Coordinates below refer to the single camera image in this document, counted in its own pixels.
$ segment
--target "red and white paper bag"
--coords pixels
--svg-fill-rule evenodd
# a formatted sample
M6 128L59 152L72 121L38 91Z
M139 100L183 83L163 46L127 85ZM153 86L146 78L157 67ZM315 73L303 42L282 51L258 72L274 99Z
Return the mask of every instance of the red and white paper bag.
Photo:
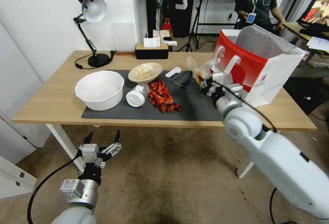
M212 70L224 73L225 85L243 85L242 98L258 107L271 103L304 56L300 48L258 26L221 30L214 51L219 62Z

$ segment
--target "lamp shade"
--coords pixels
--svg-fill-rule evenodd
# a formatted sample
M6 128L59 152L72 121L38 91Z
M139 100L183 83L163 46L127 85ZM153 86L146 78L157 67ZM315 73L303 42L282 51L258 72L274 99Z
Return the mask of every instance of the lamp shade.
M107 12L104 0L79 0L82 5L82 14L89 22L99 22Z

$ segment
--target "shirt pocket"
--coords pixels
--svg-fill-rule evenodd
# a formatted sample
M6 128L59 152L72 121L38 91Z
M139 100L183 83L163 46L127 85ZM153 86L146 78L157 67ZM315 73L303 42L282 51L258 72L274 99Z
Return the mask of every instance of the shirt pocket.
M263 0L263 6L269 6L271 3L271 0Z

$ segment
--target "id badge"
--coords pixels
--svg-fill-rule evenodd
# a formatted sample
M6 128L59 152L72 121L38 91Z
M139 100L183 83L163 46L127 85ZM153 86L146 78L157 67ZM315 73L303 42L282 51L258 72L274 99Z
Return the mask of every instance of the id badge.
M256 18L256 13L250 13L246 20L246 23L254 23L255 18Z

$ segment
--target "computer screen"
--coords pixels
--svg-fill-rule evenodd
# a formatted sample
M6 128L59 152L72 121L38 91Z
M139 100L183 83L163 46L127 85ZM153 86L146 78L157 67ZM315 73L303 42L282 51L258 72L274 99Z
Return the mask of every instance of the computer screen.
M299 22L329 27L329 0L312 0Z

